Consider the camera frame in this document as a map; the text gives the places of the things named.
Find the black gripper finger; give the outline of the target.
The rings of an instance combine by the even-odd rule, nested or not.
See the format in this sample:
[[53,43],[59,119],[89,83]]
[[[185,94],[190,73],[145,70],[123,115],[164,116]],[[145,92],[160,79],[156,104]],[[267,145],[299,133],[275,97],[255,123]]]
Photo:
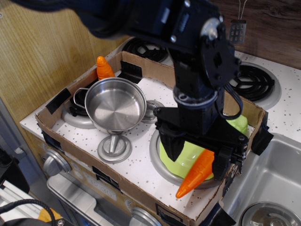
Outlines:
[[160,140],[169,159],[176,161],[181,154],[187,134],[183,131],[160,131]]
[[230,166],[234,164],[238,166],[241,172],[242,165],[246,158],[246,149],[223,146],[218,152],[214,153],[214,161],[212,163],[212,171],[216,181],[222,181]]

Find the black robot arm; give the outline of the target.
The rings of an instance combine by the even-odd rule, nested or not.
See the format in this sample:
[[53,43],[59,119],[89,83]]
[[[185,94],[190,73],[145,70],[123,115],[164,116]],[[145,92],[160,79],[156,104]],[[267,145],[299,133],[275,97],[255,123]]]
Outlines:
[[231,163],[242,163],[248,138],[234,130],[223,114],[224,93],[243,102],[230,81],[241,61],[226,36],[219,8],[207,0],[20,0],[41,12],[73,10],[98,38],[129,35],[165,48],[173,63],[176,108],[159,108],[156,128],[171,160],[185,141],[214,152],[215,180]]

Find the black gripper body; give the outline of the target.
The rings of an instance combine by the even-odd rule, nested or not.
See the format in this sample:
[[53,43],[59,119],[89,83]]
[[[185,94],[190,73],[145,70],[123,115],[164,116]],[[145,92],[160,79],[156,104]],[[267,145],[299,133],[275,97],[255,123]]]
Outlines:
[[200,106],[182,105],[178,107],[156,108],[156,127],[160,131],[183,131],[185,142],[218,152],[223,146],[247,149],[248,138],[237,131],[226,120],[238,118],[243,110],[243,101],[238,98],[238,112],[224,115],[224,100],[216,99]]

